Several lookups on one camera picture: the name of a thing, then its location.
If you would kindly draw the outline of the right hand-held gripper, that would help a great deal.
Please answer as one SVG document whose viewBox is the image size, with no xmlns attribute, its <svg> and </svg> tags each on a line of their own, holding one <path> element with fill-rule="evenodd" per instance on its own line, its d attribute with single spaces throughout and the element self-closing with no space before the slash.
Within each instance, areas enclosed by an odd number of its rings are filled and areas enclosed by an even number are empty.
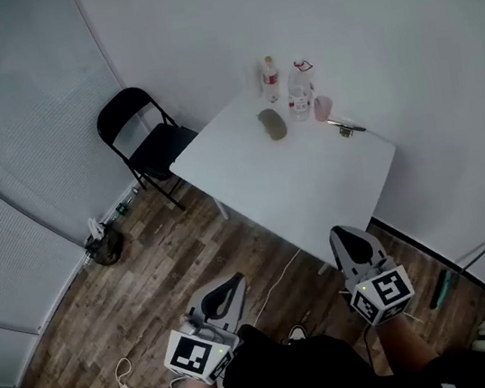
<svg viewBox="0 0 485 388">
<path fill-rule="evenodd" d="M 335 263 L 344 275 L 377 264 L 353 285 L 351 309 L 372 326 L 402 314 L 415 296 L 414 287 L 404 266 L 385 257 L 380 240 L 353 226 L 334 226 L 329 236 Z"/>
</svg>

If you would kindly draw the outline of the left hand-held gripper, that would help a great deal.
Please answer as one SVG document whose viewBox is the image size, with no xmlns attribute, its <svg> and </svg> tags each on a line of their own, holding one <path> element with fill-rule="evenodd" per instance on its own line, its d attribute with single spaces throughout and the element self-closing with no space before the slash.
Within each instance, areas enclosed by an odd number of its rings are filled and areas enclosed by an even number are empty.
<svg viewBox="0 0 485 388">
<path fill-rule="evenodd" d="M 236 335 L 247 287 L 242 273 L 202 285 L 190 299 L 188 313 L 169 333 L 164 365 L 178 375 L 214 384 L 234 358 Z"/>
</svg>

